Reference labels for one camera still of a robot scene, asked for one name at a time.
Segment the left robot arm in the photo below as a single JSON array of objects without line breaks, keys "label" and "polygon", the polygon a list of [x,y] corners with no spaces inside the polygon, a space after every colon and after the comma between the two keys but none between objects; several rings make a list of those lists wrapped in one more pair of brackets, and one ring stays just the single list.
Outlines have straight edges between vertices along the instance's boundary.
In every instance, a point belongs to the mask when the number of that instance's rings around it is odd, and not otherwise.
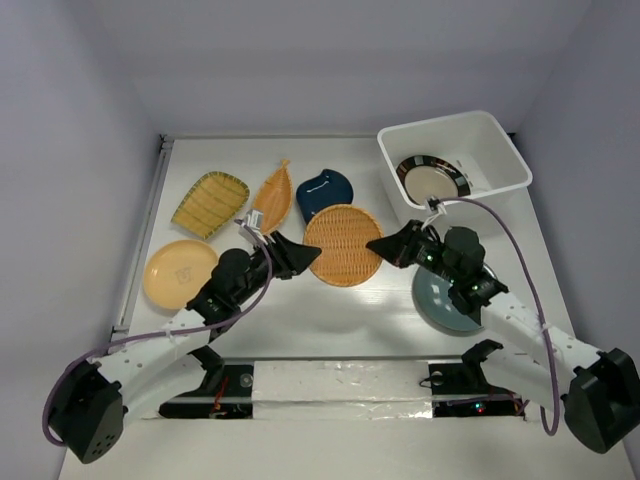
[{"label": "left robot arm", "polygon": [[279,232],[249,235],[253,252],[225,251],[196,295],[161,329],[97,347],[66,367],[41,417],[51,444],[89,464],[148,411],[188,391],[209,395],[219,388],[224,361],[211,342],[259,304],[272,280],[300,275],[321,254]]}]

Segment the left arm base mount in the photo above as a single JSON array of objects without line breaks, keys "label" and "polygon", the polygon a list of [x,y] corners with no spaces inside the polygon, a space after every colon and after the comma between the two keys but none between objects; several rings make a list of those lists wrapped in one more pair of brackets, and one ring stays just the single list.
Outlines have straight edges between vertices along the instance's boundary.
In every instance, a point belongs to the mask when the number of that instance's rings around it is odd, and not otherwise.
[{"label": "left arm base mount", "polygon": [[165,419],[240,420],[253,417],[254,363],[227,363],[210,347],[194,354],[205,375],[199,387],[160,405]]}]

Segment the striped rim round plate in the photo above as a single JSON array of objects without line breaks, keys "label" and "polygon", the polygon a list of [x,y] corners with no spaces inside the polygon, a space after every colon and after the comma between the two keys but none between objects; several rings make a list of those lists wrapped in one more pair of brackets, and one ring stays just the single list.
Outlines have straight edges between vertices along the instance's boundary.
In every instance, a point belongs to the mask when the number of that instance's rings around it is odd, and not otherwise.
[{"label": "striped rim round plate", "polygon": [[430,155],[414,155],[396,167],[396,175],[408,198],[422,205],[427,198],[457,198],[471,194],[465,175],[451,163]]}]

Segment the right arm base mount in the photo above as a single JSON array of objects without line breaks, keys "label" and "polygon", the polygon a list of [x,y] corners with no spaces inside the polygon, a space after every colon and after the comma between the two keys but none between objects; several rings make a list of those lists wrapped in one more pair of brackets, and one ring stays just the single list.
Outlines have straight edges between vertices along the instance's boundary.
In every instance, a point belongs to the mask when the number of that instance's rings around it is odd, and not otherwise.
[{"label": "right arm base mount", "polygon": [[453,362],[436,361],[428,366],[419,386],[431,391],[436,417],[523,417],[529,404],[518,394],[488,383],[481,369],[490,354],[503,345],[483,340]]}]

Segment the orange woven round plate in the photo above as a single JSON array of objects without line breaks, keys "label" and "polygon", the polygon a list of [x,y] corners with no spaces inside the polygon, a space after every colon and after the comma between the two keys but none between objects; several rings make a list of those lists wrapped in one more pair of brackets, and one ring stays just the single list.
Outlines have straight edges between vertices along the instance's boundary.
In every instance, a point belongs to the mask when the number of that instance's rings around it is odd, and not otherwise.
[{"label": "orange woven round plate", "polygon": [[353,287],[369,280],[382,260],[366,248],[383,237],[383,229],[368,211],[349,204],[324,208],[307,224],[303,243],[322,250],[311,272],[335,287]]}]

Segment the teal round ceramic plate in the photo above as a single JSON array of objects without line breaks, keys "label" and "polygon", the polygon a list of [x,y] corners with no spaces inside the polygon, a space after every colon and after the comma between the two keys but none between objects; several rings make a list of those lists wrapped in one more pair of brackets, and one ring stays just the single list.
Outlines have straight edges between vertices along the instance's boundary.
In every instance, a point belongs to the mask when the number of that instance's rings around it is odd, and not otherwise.
[{"label": "teal round ceramic plate", "polygon": [[462,315],[448,296],[451,284],[419,267],[412,282],[414,306],[427,324],[452,336],[471,336],[483,330],[468,316]]}]

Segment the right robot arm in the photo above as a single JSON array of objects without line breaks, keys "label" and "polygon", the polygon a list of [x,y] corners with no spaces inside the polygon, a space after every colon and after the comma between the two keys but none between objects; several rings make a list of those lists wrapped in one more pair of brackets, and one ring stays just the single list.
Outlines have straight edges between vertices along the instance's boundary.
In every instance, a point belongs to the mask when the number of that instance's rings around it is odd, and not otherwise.
[{"label": "right robot arm", "polygon": [[473,230],[452,227],[438,237],[432,227],[411,220],[366,247],[398,268],[417,265],[449,281],[453,307],[495,336],[462,354],[460,379],[468,390],[499,387],[559,413],[574,437],[599,454],[638,427],[633,359],[544,322],[488,273],[485,249]]}]

